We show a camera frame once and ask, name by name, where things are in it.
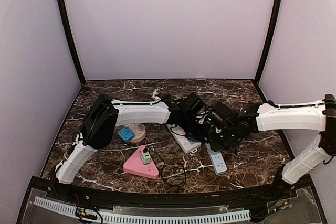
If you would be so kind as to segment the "white multi-socket power strip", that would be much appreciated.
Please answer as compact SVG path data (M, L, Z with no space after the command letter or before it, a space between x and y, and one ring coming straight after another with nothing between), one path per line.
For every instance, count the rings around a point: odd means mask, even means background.
M184 153L195 153L197 149L202 146L201 142L196 142L186 138L184 136L185 133L181 127L176 125L167 125L166 127L175 138Z

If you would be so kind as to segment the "light blue power strip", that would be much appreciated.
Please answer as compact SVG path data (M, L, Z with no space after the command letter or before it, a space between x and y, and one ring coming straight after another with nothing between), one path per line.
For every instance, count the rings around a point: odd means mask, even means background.
M212 162L212 166L216 175L221 175L227 172L227 166L220 151L211 149L210 144L205 143L207 152Z

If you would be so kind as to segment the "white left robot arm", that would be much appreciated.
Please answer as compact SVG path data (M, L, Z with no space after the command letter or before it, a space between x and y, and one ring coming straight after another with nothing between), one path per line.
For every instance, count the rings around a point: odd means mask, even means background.
M185 99L173 100L166 95L151 102L119 101L100 95L86 113L73 145L55 167L54 193L63 201L74 197L74 189L68 184L97 150L111 143L116 127L146 123L177 125L187 138L201 142L205 130L198 113L203 107L205 103L195 93Z

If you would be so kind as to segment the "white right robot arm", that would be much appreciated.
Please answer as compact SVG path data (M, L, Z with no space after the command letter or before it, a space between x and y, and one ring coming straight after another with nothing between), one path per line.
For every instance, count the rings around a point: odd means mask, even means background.
M215 151L224 150L252 133L273 130L312 130L318 136L299 156L279 169L278 178L268 188L273 200L280 199L295 184L320 163L335 156L335 96L308 103L274 104L247 103L235 111L217 102L205 117L210 125L208 141Z

